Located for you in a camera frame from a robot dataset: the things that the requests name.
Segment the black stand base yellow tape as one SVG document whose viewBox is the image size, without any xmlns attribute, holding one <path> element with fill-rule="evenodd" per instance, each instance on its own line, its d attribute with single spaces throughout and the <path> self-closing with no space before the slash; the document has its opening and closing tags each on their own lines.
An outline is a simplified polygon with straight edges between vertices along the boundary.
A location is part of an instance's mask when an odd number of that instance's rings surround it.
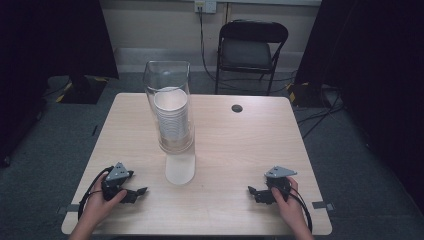
<svg viewBox="0 0 424 240">
<path fill-rule="evenodd" d="M 56 99 L 63 104 L 96 104 L 108 83 L 103 77 L 77 76 L 70 78 L 62 93 Z"/>
<path fill-rule="evenodd" d="M 329 108 L 329 100 L 323 89 L 310 83 L 290 83 L 286 87 L 290 102 L 296 107 L 304 108 Z"/>
</svg>

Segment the person's left hand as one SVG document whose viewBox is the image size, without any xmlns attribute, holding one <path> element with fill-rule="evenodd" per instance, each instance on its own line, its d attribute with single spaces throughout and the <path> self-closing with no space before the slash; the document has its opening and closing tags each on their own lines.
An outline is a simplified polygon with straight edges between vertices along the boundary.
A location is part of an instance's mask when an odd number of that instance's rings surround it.
<svg viewBox="0 0 424 240">
<path fill-rule="evenodd" d="M 126 190 L 121 190 L 111 200 L 105 200 L 101 190 L 89 194 L 88 201 L 78 224 L 86 229 L 93 230 L 101 223 L 127 195 Z"/>
</svg>

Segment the single white paper cup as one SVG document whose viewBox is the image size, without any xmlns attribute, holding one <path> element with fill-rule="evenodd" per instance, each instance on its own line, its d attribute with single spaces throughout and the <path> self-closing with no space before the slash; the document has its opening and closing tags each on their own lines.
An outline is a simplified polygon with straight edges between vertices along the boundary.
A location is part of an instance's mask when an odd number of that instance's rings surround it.
<svg viewBox="0 0 424 240">
<path fill-rule="evenodd" d="M 184 185 L 192 180 L 196 169 L 195 145 L 177 154 L 166 156 L 165 176 L 175 185 Z"/>
</svg>

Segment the grey tape strip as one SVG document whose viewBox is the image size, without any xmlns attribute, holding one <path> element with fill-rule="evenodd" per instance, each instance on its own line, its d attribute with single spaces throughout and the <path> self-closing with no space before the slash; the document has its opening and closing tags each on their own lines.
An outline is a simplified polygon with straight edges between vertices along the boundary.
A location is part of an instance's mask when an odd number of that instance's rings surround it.
<svg viewBox="0 0 424 240">
<path fill-rule="evenodd" d="M 68 212 L 78 212 L 79 204 L 69 204 L 66 206 L 61 206 L 57 209 L 56 213 L 61 215 L 66 215 Z"/>
<path fill-rule="evenodd" d="M 327 211 L 334 211 L 335 206 L 332 203 L 326 203 L 325 201 L 312 202 L 314 209 L 326 209 Z"/>
</svg>

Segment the stack of white paper cups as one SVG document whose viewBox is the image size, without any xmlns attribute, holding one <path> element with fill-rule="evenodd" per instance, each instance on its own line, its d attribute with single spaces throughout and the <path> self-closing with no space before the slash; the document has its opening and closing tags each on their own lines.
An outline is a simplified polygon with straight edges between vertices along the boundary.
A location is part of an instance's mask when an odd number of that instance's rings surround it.
<svg viewBox="0 0 424 240">
<path fill-rule="evenodd" d="M 170 141 L 183 139 L 188 133 L 188 96 L 177 87 L 160 89 L 153 98 L 159 131 Z"/>
</svg>

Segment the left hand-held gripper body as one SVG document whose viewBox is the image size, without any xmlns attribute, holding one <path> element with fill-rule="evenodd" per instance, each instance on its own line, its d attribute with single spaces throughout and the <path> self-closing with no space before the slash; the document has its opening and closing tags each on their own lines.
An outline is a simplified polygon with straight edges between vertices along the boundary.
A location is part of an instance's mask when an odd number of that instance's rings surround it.
<svg viewBox="0 0 424 240">
<path fill-rule="evenodd" d="M 106 201 L 112 200 L 122 190 L 122 185 L 126 180 L 131 177 L 132 174 L 121 162 L 118 162 L 102 180 L 101 188 L 103 198 Z"/>
</svg>

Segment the white wall socket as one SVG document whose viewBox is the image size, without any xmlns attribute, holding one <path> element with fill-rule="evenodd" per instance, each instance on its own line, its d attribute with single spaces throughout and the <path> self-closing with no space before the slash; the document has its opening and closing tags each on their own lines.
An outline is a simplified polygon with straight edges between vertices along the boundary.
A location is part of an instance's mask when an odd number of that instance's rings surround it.
<svg viewBox="0 0 424 240">
<path fill-rule="evenodd" d="M 213 0 L 195 0 L 194 10 L 198 13 L 215 14 L 217 12 L 217 2 Z"/>
</svg>

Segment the person's right hand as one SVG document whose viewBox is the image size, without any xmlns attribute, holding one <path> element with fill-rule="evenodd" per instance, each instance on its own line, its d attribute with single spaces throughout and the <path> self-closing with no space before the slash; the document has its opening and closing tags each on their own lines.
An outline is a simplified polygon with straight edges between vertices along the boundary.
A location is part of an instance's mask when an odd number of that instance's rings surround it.
<svg viewBox="0 0 424 240">
<path fill-rule="evenodd" d="M 280 216 L 289 228 L 293 232 L 300 232 L 302 228 L 307 228 L 300 204 L 293 197 L 285 200 L 275 187 L 271 188 L 271 192 L 278 205 Z"/>
</svg>

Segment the tall clear plastic cup holder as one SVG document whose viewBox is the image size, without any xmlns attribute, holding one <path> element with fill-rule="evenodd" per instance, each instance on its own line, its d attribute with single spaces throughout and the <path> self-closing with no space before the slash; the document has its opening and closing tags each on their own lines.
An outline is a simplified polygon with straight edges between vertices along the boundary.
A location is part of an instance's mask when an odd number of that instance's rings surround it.
<svg viewBox="0 0 424 240">
<path fill-rule="evenodd" d="M 188 149 L 194 141 L 194 123 L 189 91 L 190 64 L 186 61 L 149 61 L 146 63 L 143 84 L 156 124 L 160 147 L 168 153 L 177 154 Z M 162 88 L 177 87 L 188 96 L 188 133 L 180 140 L 170 141 L 161 136 L 153 103 L 154 95 Z"/>
</svg>

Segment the black curtain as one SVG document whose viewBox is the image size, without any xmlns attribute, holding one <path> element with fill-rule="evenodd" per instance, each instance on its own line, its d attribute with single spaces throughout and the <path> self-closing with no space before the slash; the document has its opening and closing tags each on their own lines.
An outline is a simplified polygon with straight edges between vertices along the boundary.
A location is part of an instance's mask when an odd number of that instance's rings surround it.
<svg viewBox="0 0 424 240">
<path fill-rule="evenodd" d="M 424 214 L 424 0 L 321 0 L 296 81 L 340 88 Z"/>
<path fill-rule="evenodd" d="M 0 167 L 53 76 L 119 76 L 100 0 L 0 0 Z"/>
</svg>

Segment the black folding chair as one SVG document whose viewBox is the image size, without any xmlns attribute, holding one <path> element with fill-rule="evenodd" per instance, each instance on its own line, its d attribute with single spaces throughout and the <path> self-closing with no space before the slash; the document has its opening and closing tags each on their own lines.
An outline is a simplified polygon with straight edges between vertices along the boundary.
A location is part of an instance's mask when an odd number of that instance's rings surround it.
<svg viewBox="0 0 424 240">
<path fill-rule="evenodd" d="M 289 36 L 288 29 L 277 22 L 233 20 L 219 31 L 218 56 L 215 74 L 215 93 L 218 93 L 220 72 L 269 75 L 266 94 L 269 95 L 280 52 Z"/>
</svg>

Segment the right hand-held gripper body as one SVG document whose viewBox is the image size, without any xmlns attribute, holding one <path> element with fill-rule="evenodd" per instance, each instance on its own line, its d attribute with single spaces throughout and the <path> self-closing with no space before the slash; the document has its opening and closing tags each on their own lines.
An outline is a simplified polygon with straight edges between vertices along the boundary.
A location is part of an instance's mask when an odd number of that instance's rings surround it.
<svg viewBox="0 0 424 240">
<path fill-rule="evenodd" d="M 275 202 L 275 198 L 271 192 L 273 187 L 277 188 L 280 191 L 280 194 L 283 196 L 285 201 L 288 200 L 291 194 L 291 183 L 288 180 L 288 176 L 295 175 L 296 172 L 284 167 L 274 166 L 268 170 L 264 176 L 266 178 L 265 184 L 268 189 L 261 194 L 261 200 L 265 204 L 272 204 Z"/>
</svg>

